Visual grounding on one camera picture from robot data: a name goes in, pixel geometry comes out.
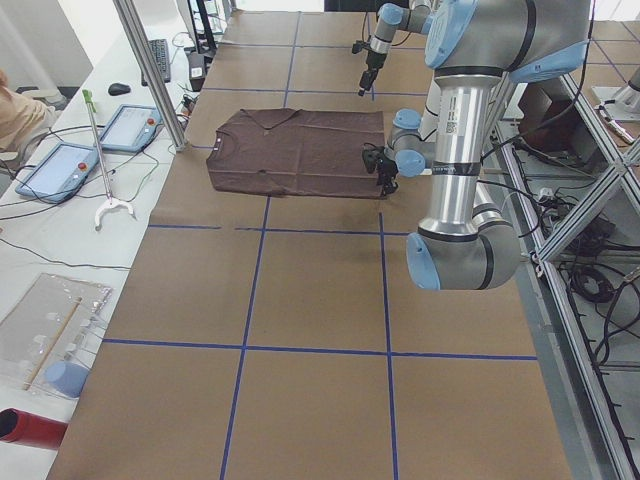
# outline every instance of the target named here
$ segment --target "blue joint cap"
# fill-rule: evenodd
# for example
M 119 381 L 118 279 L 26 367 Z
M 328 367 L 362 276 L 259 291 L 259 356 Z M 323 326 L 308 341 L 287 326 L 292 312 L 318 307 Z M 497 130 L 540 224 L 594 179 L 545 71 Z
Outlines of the blue joint cap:
M 429 15 L 427 19 L 424 21 L 424 25 L 422 25 L 422 30 L 420 30 L 420 34 L 429 35 L 429 31 L 431 30 L 431 25 L 433 25 L 433 14 Z
M 417 233 L 407 237 L 407 265 L 411 280 L 423 290 L 440 290 L 440 277 L 427 245 Z
M 429 30 L 425 62 L 433 70 L 451 56 L 469 27 L 479 0 L 445 0 L 435 15 Z
M 410 108 L 403 108 L 398 110 L 393 124 L 398 128 L 404 128 L 405 130 L 417 130 L 420 128 L 420 114 Z
M 400 25 L 402 21 L 402 8 L 393 3 L 385 3 L 378 11 L 378 14 L 389 25 Z
M 415 150 L 400 150 L 396 153 L 396 165 L 403 177 L 415 177 L 424 171 L 425 160 Z
M 535 60 L 509 74 L 513 83 L 541 82 L 574 71 L 584 63 L 587 41 L 574 43 L 562 50 Z

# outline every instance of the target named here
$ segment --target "keyboard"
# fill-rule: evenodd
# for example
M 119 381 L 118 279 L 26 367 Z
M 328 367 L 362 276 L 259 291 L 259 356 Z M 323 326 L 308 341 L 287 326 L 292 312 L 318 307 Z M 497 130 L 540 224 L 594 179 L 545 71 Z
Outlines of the keyboard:
M 165 83 L 171 81 L 171 62 L 169 61 L 169 44 L 166 38 L 158 38 L 156 40 L 149 40 L 149 48 L 151 53 L 156 59 L 156 64 L 160 69 L 160 76 Z M 147 86 L 147 80 L 142 74 L 142 86 Z

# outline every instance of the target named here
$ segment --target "tablet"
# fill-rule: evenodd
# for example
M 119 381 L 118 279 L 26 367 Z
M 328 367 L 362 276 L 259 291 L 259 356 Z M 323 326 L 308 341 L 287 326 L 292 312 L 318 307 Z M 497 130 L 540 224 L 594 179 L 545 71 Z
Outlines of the tablet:
M 98 164 L 93 147 L 60 142 L 16 187 L 16 193 L 47 203 L 60 203 L 74 196 Z
M 103 151 L 138 153 L 153 140 L 162 117 L 155 107 L 120 105 L 100 135 Z

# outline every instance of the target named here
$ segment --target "person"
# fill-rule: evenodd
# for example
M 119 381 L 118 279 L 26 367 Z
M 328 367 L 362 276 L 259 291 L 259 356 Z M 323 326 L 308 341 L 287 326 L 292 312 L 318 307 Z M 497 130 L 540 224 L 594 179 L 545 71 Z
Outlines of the person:
M 47 131 L 57 113 L 54 107 L 13 92 L 8 83 L 0 70 L 0 152 L 17 152 L 23 143 Z

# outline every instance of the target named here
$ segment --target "table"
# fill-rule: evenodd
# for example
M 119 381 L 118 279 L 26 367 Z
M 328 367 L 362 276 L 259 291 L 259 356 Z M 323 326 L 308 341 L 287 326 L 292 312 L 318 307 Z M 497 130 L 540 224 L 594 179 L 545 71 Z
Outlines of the table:
M 361 25 L 232 19 L 50 480 L 571 478 L 515 283 L 410 283 L 428 178 L 373 201 L 211 188 L 239 108 L 421 110 L 415 37 L 355 95 Z

